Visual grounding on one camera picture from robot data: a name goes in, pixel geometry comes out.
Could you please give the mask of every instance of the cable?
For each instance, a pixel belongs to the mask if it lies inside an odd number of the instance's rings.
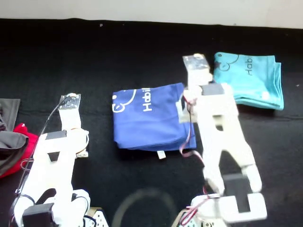
[[[191,127],[192,127],[191,108],[192,108],[193,104],[196,102],[196,100],[193,100],[192,102],[189,102],[185,99],[185,101],[187,103],[187,111],[189,112],[189,122],[190,122],[189,125],[190,125],[190,127],[189,127],[189,130],[188,130],[187,138],[186,138],[185,142],[180,146],[179,151],[180,151],[180,153],[183,157],[190,157],[192,155],[196,155],[199,158],[199,160],[202,162],[202,164],[204,165],[203,158],[202,158],[201,154],[198,151],[191,150],[191,151],[186,152],[186,153],[183,152],[185,146],[188,144],[189,139],[191,137],[191,131],[192,131],[192,129],[191,129]]]
[[[89,132],[86,131],[86,130],[84,130],[84,129],[82,129],[82,128],[73,128],[71,130],[76,130],[76,129],[84,131],[85,132],[85,136],[86,136],[86,144],[85,144],[84,148],[82,148],[80,151],[76,152],[76,155],[77,155],[77,154],[81,153],[82,151],[84,151],[87,148],[87,146],[89,144]]]
[[[45,121],[45,123],[44,123],[44,126],[43,126],[43,128],[42,128],[42,130],[41,130],[41,132],[40,132],[40,134],[39,134],[39,136],[38,136],[38,139],[37,139],[37,141],[36,141],[36,143],[35,143],[34,149],[32,150],[32,153],[31,153],[30,158],[29,158],[28,160],[33,159],[33,154],[34,154],[34,151],[35,151],[36,146],[37,146],[37,144],[38,144],[39,138],[40,138],[40,136],[41,136],[42,134],[44,134],[44,131],[45,131],[47,125],[48,125],[48,122],[49,122],[50,118],[52,117],[52,115],[54,114],[54,112],[55,112],[55,111],[56,111],[56,110],[57,110],[57,109],[58,109],[58,108],[67,100],[67,98],[71,98],[73,95],[74,95],[73,93],[68,94],[65,98],[63,98],[63,99],[58,103],[58,105],[57,105],[57,106],[51,111],[51,113],[48,115],[48,118],[46,119],[46,121]],[[20,178],[18,187],[17,187],[17,189],[16,189],[16,191],[15,191],[16,198],[14,199],[14,201],[13,201],[13,203],[12,203],[12,206],[11,206],[11,208],[10,208],[10,211],[9,211],[9,212],[10,212],[10,216],[13,217],[13,218],[10,218],[10,220],[9,220],[9,226],[11,226],[12,221],[13,221],[13,219],[15,218],[15,216],[13,215],[13,214],[14,214],[14,208],[15,208],[15,205],[16,205],[16,203],[17,203],[17,201],[18,201],[18,199],[20,198],[21,193],[22,193],[22,189],[23,189],[23,186],[24,186],[24,183],[25,183],[25,178],[27,177],[25,173],[26,173],[26,172],[29,172],[29,169],[28,169],[29,163],[30,163],[30,162],[27,161],[25,167],[22,166],[23,173],[22,173],[22,176],[21,176],[21,178]]]
[[[84,222],[84,226],[83,226],[83,227],[86,226],[86,223],[85,223],[85,219],[84,219],[84,218],[88,218],[89,220],[92,220],[92,221],[94,222],[94,227],[97,226],[97,221],[96,221],[93,217],[88,216],[88,215],[84,215],[84,216],[83,216],[83,222]]]
[[[75,201],[76,199],[79,199],[79,198],[84,198],[85,201],[86,201],[86,211],[85,211],[85,213],[84,213],[84,214],[86,214],[87,211],[89,210],[89,201],[88,201],[84,196],[78,196],[78,197],[76,197],[73,201]]]
[[[180,153],[181,153],[181,155],[182,155],[183,157],[190,157],[190,156],[192,156],[192,155],[197,156],[197,157],[199,158],[199,160],[201,161],[201,163],[204,165],[203,158],[202,158],[201,154],[200,154],[198,151],[196,151],[196,150],[191,150],[191,151],[189,151],[189,152],[187,152],[187,153],[184,153],[184,152],[183,152],[185,146],[188,144],[189,139],[190,139],[190,137],[191,137],[191,131],[192,131],[192,129],[191,129],[191,127],[192,127],[191,110],[192,110],[192,106],[196,104],[196,99],[194,99],[194,100],[192,100],[192,101],[187,101],[186,98],[184,97],[184,100],[185,100],[186,103],[187,103],[187,111],[189,112],[190,128],[189,128],[189,131],[188,131],[188,135],[187,135],[186,141],[180,146],[179,151],[180,151]],[[187,214],[184,215],[184,216],[181,218],[181,220],[180,220],[180,225],[181,225],[181,226],[187,225],[187,224],[191,221],[191,219],[193,218],[193,216],[198,212],[198,208],[199,208],[200,206],[202,206],[207,200],[209,200],[209,199],[211,198],[210,195],[208,195],[205,186],[203,186],[202,191],[203,191],[203,194],[204,194],[204,195],[207,195],[207,198],[205,198],[203,201],[201,201],[200,203],[198,203],[198,204],[197,204],[196,206],[194,206],[194,207],[187,206],[187,209],[188,209]]]
[[[30,171],[30,169],[25,169],[25,167],[23,166],[23,163],[24,163],[24,162],[33,162],[33,161],[34,161],[33,158],[25,158],[25,159],[23,159],[23,160],[21,161],[20,167],[21,167],[23,170]]]

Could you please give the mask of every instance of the folded towel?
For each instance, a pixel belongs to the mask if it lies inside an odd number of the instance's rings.
[[[273,55],[218,52],[214,58],[214,80],[231,85],[236,103],[283,110],[281,63]]]
[[[182,83],[113,93],[114,140],[119,148],[178,150],[192,127],[186,148],[196,147],[193,125],[179,123],[176,102]]]

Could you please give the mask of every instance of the black fabric surface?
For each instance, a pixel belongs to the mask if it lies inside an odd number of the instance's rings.
[[[81,93],[82,127],[90,131],[89,158],[75,162],[74,189],[89,192],[111,222],[131,193],[156,188],[177,210],[201,193],[197,159],[167,152],[119,150],[113,142],[112,92],[187,81],[182,56],[204,53],[211,65],[217,51],[276,55],[282,63],[283,111],[239,106],[240,121],[263,181],[268,219],[252,227],[301,226],[303,220],[303,31],[272,28],[194,26],[71,20],[0,20],[0,97],[20,98],[17,122],[38,134],[62,94]],[[60,129],[58,113],[47,131]],[[223,173],[236,170],[225,155]],[[0,179],[0,226],[21,173]],[[123,227],[168,227],[162,201],[133,205]]]

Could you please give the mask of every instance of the folded cloth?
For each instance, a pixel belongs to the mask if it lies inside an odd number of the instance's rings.
[[[14,129],[19,106],[20,99],[0,98],[0,115],[2,116],[3,122],[5,122],[5,125],[2,126],[5,127],[7,131],[13,131]]]
[[[192,135],[186,148],[196,147],[193,124],[179,123],[176,102],[182,83],[113,93],[114,140],[119,148],[147,151],[178,150]]]
[[[23,159],[26,159],[26,158],[30,158],[34,148],[35,148],[35,144],[38,140],[38,136],[32,134],[32,133],[29,133],[27,131],[27,127],[25,126],[25,124],[21,123],[19,124],[15,129],[14,129],[14,132],[18,132],[18,133],[21,133],[25,136],[28,137],[28,144],[27,144],[27,147],[22,155],[22,157],[14,164],[14,166],[12,166],[10,169],[8,169],[4,174],[0,175],[0,178],[3,178],[5,176],[8,176],[10,174],[13,174],[17,171],[19,171],[21,169],[21,162]]]
[[[0,176],[23,156],[28,137],[17,132],[0,131]]]
[[[231,85],[236,103],[283,110],[281,63],[275,56],[218,52],[214,58],[214,80]]]

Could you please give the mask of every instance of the red cloth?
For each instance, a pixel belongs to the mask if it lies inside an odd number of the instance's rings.
[[[26,136],[28,136],[28,144],[27,144],[27,147],[24,151],[24,154],[22,155],[22,157],[19,159],[19,161],[12,167],[10,168],[8,171],[6,171],[4,174],[2,174],[0,176],[0,178],[3,178],[5,176],[8,176],[10,174],[13,174],[17,171],[19,171],[21,169],[21,161],[25,158],[30,158],[30,155],[32,154],[32,151],[35,147],[35,144],[38,140],[38,136],[32,134],[32,133],[29,133],[27,131],[27,127],[25,126],[25,124],[21,123],[19,124],[15,129],[14,129],[14,132],[19,132],[19,133],[22,133]]]

